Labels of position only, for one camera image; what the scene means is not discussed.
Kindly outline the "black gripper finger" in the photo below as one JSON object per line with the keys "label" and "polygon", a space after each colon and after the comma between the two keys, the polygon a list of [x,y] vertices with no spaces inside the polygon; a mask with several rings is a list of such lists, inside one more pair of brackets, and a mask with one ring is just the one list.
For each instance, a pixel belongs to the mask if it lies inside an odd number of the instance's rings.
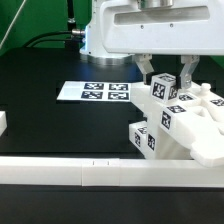
{"label": "black gripper finger", "polygon": [[182,71],[177,78],[177,87],[179,89],[188,89],[191,87],[192,74],[200,61],[199,55],[182,55]]}
{"label": "black gripper finger", "polygon": [[151,64],[151,54],[136,54],[134,56],[135,62],[143,75],[143,82],[145,85],[151,83],[151,74],[154,72]]}

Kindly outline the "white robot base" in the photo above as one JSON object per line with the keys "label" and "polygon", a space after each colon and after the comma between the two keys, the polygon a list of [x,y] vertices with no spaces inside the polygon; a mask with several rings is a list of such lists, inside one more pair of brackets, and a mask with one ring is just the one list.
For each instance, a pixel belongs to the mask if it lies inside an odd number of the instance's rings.
{"label": "white robot base", "polygon": [[85,28],[85,43],[80,58],[98,65],[123,65],[133,62],[130,54],[108,53],[102,43],[100,25],[90,22]]}

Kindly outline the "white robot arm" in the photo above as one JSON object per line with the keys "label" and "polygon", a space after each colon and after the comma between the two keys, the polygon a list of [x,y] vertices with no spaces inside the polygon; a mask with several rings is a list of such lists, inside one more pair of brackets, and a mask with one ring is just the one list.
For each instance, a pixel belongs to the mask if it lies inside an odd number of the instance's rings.
{"label": "white robot arm", "polygon": [[180,86],[202,55],[224,55],[224,0],[97,0],[87,45],[108,53],[179,55]]}

